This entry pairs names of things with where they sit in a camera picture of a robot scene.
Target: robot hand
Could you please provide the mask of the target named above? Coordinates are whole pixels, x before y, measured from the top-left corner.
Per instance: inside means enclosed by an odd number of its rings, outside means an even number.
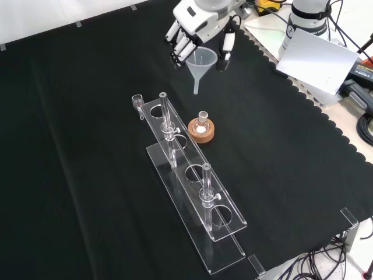
[[[185,64],[194,50],[224,30],[224,44],[220,46],[218,67],[227,67],[234,45],[234,28],[229,24],[230,12],[240,18],[251,14],[246,0],[181,0],[174,8],[175,22],[166,34],[165,42],[173,46],[171,60],[175,66]]]

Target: black cable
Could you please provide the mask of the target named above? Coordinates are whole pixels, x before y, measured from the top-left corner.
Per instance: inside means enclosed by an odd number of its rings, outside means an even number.
[[[372,236],[373,236],[373,232],[369,236],[367,236],[367,237],[360,238],[360,240],[367,240],[367,239],[371,238]]]
[[[278,17],[279,19],[281,19],[284,23],[286,23],[286,25],[288,25],[287,20],[285,20],[283,17],[281,17],[281,16],[279,16],[278,14],[276,14],[274,11],[272,11],[272,10],[270,10],[270,9],[267,9],[267,8],[264,8],[264,7],[261,7],[261,6],[258,6],[258,5],[255,4],[255,3],[249,3],[249,5],[255,6],[255,7],[260,8],[260,9],[263,9],[263,10],[265,10],[266,12],[271,13],[271,14],[277,16],[277,17]]]
[[[332,5],[335,4],[335,3],[337,3],[337,2],[341,2],[341,4],[340,4],[340,7],[339,7],[339,12],[338,12],[336,24],[338,24],[339,16],[340,16],[340,13],[341,13],[342,8],[343,8],[343,0],[337,0],[337,1],[333,2]],[[344,39],[344,36],[343,36],[342,32],[339,29],[337,29],[337,27],[336,27],[336,30],[338,30],[338,32],[339,32],[339,34],[340,34],[340,36],[341,36],[341,38],[343,40],[344,46],[347,47],[347,43],[346,43],[346,40]]]
[[[318,251],[316,252],[315,254],[321,254],[321,253],[325,253],[325,252],[328,252],[328,251],[332,251],[332,250],[336,250],[336,249],[341,249],[343,247],[343,245],[335,245],[333,243],[331,243],[331,245],[334,245],[335,247],[334,248],[329,248],[329,249],[323,249],[321,251]],[[285,277],[285,275],[288,275],[287,278],[285,280],[289,280],[290,279],[290,276],[291,276],[291,273],[296,265],[296,263],[298,263],[299,261],[302,261],[304,260],[305,258],[307,258],[308,255],[306,255],[305,257],[303,258],[297,258],[289,267],[287,270],[284,271],[284,273],[279,277],[279,280],[283,280],[283,278]]]
[[[339,16],[340,16],[340,13],[341,13],[341,11],[342,11],[343,0],[337,0],[337,1],[334,1],[333,3],[330,4],[330,7],[331,7],[333,4],[338,3],[338,2],[342,2],[342,3],[341,3],[341,6],[340,6],[340,8],[339,8],[339,13],[338,13],[338,17],[337,17],[336,24],[338,24]],[[341,38],[342,38],[342,40],[343,40],[343,44],[344,44],[344,46],[347,47],[347,43],[346,43],[346,40],[345,40],[344,37],[343,37],[342,32],[341,32],[341,31],[340,31],[336,26],[335,26],[335,28],[336,28],[336,30],[338,31],[338,33],[340,34],[340,36],[341,36]]]
[[[371,146],[373,146],[373,135],[369,132],[369,124],[372,120],[373,116],[365,113],[359,118],[356,124],[356,130],[360,138]]]
[[[302,262],[301,263],[301,267],[300,267],[300,273],[297,274],[293,280],[301,280],[301,279],[314,279],[314,280],[327,280],[335,271],[336,269],[338,268],[338,265],[344,263],[344,274],[343,274],[343,280],[345,279],[346,277],[346,265],[347,265],[347,252],[346,252],[346,242],[345,242],[345,238],[337,238],[337,237],[334,237],[332,239],[332,242],[330,243],[330,245],[333,245],[335,247],[333,248],[329,248],[329,249],[326,249],[323,247],[322,250],[320,251],[313,251],[313,252],[310,252],[308,253],[305,257],[302,257],[302,258],[297,258],[289,267],[288,269],[280,276],[279,280],[290,280],[290,277],[291,277],[291,273],[293,272],[294,270],[294,267],[296,265],[296,263],[298,262]],[[330,254],[328,253],[328,251],[332,251],[332,250],[336,250],[336,249],[340,249],[341,252],[339,254],[339,259],[338,260],[335,260],[334,258],[332,258],[330,256]],[[333,267],[333,269],[331,270],[331,272],[325,277],[325,278],[322,278],[321,277],[321,274],[319,272],[319,269],[318,267],[316,266],[316,262],[315,262],[315,256],[317,254],[320,254],[320,253],[326,253],[327,256],[336,263],[336,265]],[[305,262],[308,260],[309,262],[309,272],[304,272],[304,264]]]
[[[330,41],[331,35],[330,35],[329,17],[328,17],[328,32],[329,32],[328,41]]]
[[[240,24],[238,26],[241,27],[242,18],[239,15],[232,16],[231,19],[230,19],[230,21],[232,21],[236,16],[238,16],[238,18],[240,19]]]
[[[280,1],[277,1],[277,0],[268,0],[269,2],[273,2],[273,3],[285,3],[287,0],[280,0]]]
[[[373,59],[364,51],[364,50],[362,50],[361,49],[361,47],[359,47],[359,45],[358,44],[356,44],[355,42],[354,42],[354,40],[352,40],[347,34],[346,34],[346,32],[344,32],[343,30],[342,30],[342,28],[340,28],[339,26],[338,26],[338,24],[333,20],[333,18],[331,17],[331,16],[329,16],[329,18],[330,18],[330,20],[332,21],[332,23],[336,26],[336,28],[338,29],[338,30],[340,30],[350,41],[351,41],[351,43],[353,43],[363,54],[365,54],[366,56],[367,56],[367,58],[369,59],[369,61],[373,64]]]
[[[341,13],[342,7],[343,7],[343,0],[338,0],[336,2],[339,2],[339,1],[341,1],[341,4],[340,4],[340,8],[339,8],[339,12],[338,12],[336,24],[338,24],[339,16],[340,16],[340,13]]]

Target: rack hole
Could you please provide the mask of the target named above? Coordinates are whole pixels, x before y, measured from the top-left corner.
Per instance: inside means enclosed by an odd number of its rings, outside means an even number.
[[[224,205],[216,205],[211,209],[211,219],[216,226],[227,226],[232,221],[232,211]]]
[[[171,149],[174,151],[183,150],[187,146],[188,140],[181,134],[175,134],[175,138],[170,141]]]
[[[194,183],[202,181],[202,166],[199,164],[190,165],[185,171],[185,177]]]
[[[154,106],[150,109],[150,114],[153,118],[162,118],[162,108],[161,105]]]

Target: test tube rack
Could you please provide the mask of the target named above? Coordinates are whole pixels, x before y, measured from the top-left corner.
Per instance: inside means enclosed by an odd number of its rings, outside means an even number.
[[[167,98],[132,97],[158,143],[147,147],[159,177],[210,274],[245,258],[234,233],[247,227],[211,165]]]

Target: black cloth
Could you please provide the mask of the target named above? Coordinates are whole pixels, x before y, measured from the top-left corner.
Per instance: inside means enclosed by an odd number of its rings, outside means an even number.
[[[2,279],[209,279],[147,157],[133,109],[167,92],[184,123],[206,110],[201,149],[266,270],[373,215],[373,167],[274,72],[243,32],[229,68],[194,95],[163,38],[177,1],[149,1],[7,45],[0,52]],[[215,38],[207,44],[217,51]],[[213,276],[254,279],[248,260]]]

